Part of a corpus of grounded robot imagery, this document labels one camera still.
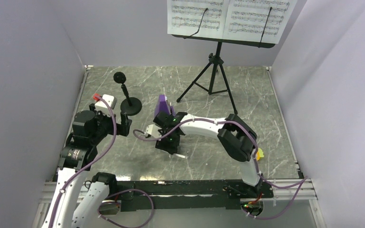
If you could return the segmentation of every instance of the microphone head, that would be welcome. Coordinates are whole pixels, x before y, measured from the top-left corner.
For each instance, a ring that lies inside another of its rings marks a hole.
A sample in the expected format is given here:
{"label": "microphone head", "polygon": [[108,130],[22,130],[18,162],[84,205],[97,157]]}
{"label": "microphone head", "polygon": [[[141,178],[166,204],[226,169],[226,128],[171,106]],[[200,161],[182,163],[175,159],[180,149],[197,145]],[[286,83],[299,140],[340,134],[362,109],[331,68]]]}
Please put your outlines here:
{"label": "microphone head", "polygon": [[114,81],[119,83],[119,84],[124,84],[126,81],[126,77],[125,74],[122,72],[116,72],[114,74]]}

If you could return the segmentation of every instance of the marble tabletop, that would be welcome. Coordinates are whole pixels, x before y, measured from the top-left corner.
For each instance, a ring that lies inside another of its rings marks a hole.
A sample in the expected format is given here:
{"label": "marble tabletop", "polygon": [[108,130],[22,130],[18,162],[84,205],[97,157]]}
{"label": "marble tabletop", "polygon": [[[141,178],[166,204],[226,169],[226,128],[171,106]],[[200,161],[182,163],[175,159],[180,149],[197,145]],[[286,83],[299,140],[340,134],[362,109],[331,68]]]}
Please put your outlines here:
{"label": "marble tabletop", "polygon": [[[179,154],[188,159],[170,156],[154,147],[155,142],[143,142],[132,134],[133,129],[144,129],[152,124],[154,108],[159,94],[166,94],[178,112],[195,116],[220,118],[233,113],[227,93],[208,95],[198,86],[176,99],[203,69],[201,66],[119,66],[93,67],[80,99],[78,111],[88,109],[94,93],[115,96],[118,101],[115,114],[119,122],[120,104],[125,99],[120,84],[113,81],[115,72],[126,75],[125,85],[131,97],[142,101],[142,110],[133,120],[130,134],[118,136],[114,146],[100,161],[93,165],[91,176],[96,172],[109,172],[118,180],[216,180],[240,179],[240,168],[216,139],[203,136],[181,136]],[[265,157],[259,161],[266,178],[298,178],[293,153],[285,131],[277,101],[264,67],[227,66],[225,72],[239,116],[258,135],[257,142]],[[198,83],[208,87],[211,67]],[[214,91],[226,89],[220,72],[217,73]],[[101,153],[108,146],[107,136],[97,147]]]}

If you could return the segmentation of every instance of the white wall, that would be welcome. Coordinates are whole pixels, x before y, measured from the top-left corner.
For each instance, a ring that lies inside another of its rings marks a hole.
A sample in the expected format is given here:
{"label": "white wall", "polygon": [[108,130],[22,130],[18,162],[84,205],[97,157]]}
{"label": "white wall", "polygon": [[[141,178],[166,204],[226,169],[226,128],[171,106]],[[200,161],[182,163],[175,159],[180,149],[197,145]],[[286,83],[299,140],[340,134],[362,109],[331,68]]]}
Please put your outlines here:
{"label": "white wall", "polygon": [[272,79],[328,227],[365,227],[365,1],[308,0]]}
{"label": "white wall", "polygon": [[[166,0],[51,0],[82,62],[95,66],[201,66],[216,42],[167,34]],[[271,66],[306,0],[271,49],[223,44],[227,66]]]}
{"label": "white wall", "polygon": [[0,228],[31,226],[83,72],[47,1],[0,0]]}

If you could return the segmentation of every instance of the open music book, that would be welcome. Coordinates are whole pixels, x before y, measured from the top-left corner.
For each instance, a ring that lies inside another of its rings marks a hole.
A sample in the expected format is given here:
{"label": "open music book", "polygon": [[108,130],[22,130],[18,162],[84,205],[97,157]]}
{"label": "open music book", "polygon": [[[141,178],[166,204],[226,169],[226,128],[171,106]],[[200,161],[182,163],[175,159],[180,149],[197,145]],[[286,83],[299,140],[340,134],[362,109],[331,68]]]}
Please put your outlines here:
{"label": "open music book", "polygon": [[277,44],[297,0],[167,0],[167,33]]}

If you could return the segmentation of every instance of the red cap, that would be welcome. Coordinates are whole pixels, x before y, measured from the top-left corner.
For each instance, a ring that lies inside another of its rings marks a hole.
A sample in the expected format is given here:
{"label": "red cap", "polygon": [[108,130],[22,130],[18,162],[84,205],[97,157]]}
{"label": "red cap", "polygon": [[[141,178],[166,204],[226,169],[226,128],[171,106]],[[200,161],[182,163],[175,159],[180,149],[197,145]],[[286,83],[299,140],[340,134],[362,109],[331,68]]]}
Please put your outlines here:
{"label": "red cap", "polygon": [[93,99],[94,99],[95,101],[99,101],[100,99],[98,99],[96,96],[100,96],[100,94],[95,93],[95,94],[93,95]]}

